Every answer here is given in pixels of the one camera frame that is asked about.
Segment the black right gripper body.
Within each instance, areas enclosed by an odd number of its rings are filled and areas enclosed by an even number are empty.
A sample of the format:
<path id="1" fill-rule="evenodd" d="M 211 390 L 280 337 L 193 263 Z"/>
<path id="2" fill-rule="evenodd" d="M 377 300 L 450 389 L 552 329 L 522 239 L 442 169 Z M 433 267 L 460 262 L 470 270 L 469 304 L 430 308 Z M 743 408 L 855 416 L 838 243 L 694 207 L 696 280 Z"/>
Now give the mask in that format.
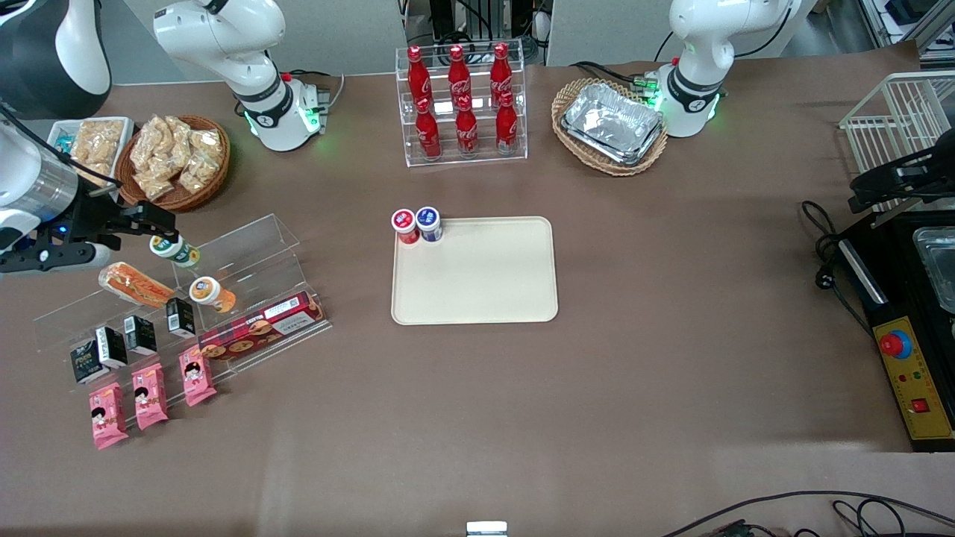
<path id="1" fill-rule="evenodd" d="M 92 242 L 110 251 L 122 248 L 115 225 L 122 223 L 123 204 L 112 196 L 75 196 L 69 203 L 47 201 L 31 210 L 40 224 L 31 234 L 30 252 L 38 254 L 50 245 Z"/>

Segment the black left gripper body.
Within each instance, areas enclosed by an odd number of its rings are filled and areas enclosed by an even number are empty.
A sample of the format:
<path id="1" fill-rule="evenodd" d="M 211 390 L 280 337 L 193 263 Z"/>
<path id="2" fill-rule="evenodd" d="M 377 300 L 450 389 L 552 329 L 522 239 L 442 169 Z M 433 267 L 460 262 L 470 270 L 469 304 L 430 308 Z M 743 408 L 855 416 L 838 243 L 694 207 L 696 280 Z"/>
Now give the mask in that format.
<path id="1" fill-rule="evenodd" d="M 892 194 L 901 198 L 935 201 L 954 195 L 953 146 L 937 145 L 899 159 L 894 164 Z"/>

